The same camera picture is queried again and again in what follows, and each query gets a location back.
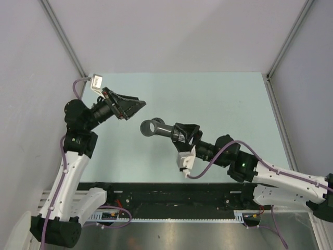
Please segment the dark grey pipe fitting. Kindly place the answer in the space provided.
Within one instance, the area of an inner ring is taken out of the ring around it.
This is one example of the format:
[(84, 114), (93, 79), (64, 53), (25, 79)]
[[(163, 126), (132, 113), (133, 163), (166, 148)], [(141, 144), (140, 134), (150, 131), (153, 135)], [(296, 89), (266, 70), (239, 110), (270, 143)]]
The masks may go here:
[(143, 136), (151, 137), (154, 135), (170, 138), (177, 141), (180, 137), (180, 131), (175, 126), (165, 124), (161, 118), (144, 120), (140, 125), (140, 131)]

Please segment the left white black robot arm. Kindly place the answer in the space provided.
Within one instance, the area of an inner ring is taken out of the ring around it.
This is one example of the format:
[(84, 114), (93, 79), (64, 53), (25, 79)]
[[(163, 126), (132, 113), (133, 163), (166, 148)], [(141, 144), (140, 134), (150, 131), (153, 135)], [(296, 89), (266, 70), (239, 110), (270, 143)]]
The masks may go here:
[(93, 131), (111, 117), (129, 120), (146, 105), (134, 96), (126, 96), (103, 88), (97, 102), (87, 107), (82, 100), (73, 99), (65, 107), (66, 134), (60, 140), (62, 161), (50, 194), (37, 216), (31, 218), (30, 232), (40, 242), (73, 248), (82, 227), (99, 208), (109, 208), (115, 195), (93, 187), (73, 205), (81, 176), (92, 158), (98, 135)]

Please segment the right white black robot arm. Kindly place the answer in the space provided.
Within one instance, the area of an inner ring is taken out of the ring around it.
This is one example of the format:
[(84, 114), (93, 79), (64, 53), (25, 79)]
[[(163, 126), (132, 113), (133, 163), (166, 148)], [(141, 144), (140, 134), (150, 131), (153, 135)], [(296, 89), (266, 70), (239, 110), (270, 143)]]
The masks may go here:
[(247, 143), (224, 135), (215, 144), (202, 141), (202, 131), (196, 124), (176, 123), (171, 130), (171, 141), (178, 151), (178, 167), (185, 177), (203, 177), (212, 165), (228, 168), (233, 180), (255, 185), (253, 191), (240, 195), (246, 209), (259, 204), (264, 196), (259, 187), (272, 186), (281, 191), (283, 202), (299, 202), (321, 220), (332, 222), (332, 173), (312, 176), (287, 170), (264, 161)]

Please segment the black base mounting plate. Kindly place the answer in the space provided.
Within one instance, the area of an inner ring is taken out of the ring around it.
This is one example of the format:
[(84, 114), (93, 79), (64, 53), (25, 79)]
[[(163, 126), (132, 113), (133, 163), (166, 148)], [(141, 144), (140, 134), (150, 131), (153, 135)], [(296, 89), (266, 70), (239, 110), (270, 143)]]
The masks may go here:
[[(122, 218), (145, 219), (226, 219), (237, 210), (251, 210), (257, 215), (271, 210), (252, 199), (254, 184), (245, 183), (80, 183), (78, 191), (101, 188), (106, 201), (99, 211)], [(105, 228), (122, 228), (131, 222), (86, 223)]]

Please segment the left aluminium frame post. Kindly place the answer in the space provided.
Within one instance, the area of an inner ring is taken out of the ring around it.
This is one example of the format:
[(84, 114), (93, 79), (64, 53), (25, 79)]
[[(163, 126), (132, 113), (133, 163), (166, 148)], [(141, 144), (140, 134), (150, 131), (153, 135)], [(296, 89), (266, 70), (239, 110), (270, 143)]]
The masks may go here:
[(68, 36), (65, 33), (64, 28), (62, 27), (50, 1), (48, 0), (38, 0), (42, 10), (44, 11), (47, 19), (49, 20), (52, 28), (54, 29), (56, 36), (58, 37), (59, 41), (61, 42), (66, 54), (68, 55), (69, 59), (71, 60), (72, 64), (74, 65), (76, 71), (81, 77), (86, 77), (87, 74), (85, 73), (83, 66), (70, 42)]

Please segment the aluminium frame post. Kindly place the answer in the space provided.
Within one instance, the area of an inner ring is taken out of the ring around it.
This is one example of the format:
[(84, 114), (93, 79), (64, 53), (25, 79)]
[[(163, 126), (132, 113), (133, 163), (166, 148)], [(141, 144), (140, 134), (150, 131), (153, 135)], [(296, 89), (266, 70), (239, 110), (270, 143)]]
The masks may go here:
[(280, 48), (277, 56), (275, 57), (270, 69), (266, 73), (266, 77), (269, 79), (271, 78), (279, 64), (281, 63), (284, 55), (286, 54), (288, 48), (290, 47), (291, 43), (293, 42), (294, 38), (297, 35), (297, 32), (300, 30), (302, 24), (304, 23), (305, 19), (307, 18), (311, 8), (316, 3), (316, 0), (306, 0), (301, 11), (297, 15), (295, 22), (293, 23), (285, 41), (283, 42), (282, 47)]
[(59, 41), (61, 42), (66, 54), (68, 55), (69, 59), (71, 60), (72, 64), (74, 65), (76, 71), (81, 77), (86, 77), (87, 74), (85, 73), (83, 66), (70, 42), (68, 36), (65, 33), (64, 28), (62, 27), (50, 1), (48, 0), (38, 0), (42, 10), (44, 11), (47, 19), (49, 20), (52, 28), (54, 29), (56, 36), (58, 37)]

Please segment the right aluminium frame post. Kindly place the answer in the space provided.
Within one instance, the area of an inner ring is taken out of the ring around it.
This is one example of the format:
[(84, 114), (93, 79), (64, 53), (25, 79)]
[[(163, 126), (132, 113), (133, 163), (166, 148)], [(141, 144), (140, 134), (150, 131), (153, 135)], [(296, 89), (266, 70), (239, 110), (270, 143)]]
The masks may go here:
[(277, 56), (275, 57), (270, 69), (266, 73), (266, 77), (269, 79), (271, 78), (279, 64), (281, 63), (284, 55), (286, 54), (288, 48), (290, 47), (291, 43), (293, 42), (294, 38), (297, 35), (297, 32), (300, 30), (302, 24), (304, 23), (305, 19), (307, 18), (311, 8), (316, 3), (316, 0), (306, 0), (301, 11), (297, 15), (295, 22), (293, 23), (285, 41), (283, 42), (282, 47), (280, 48)]

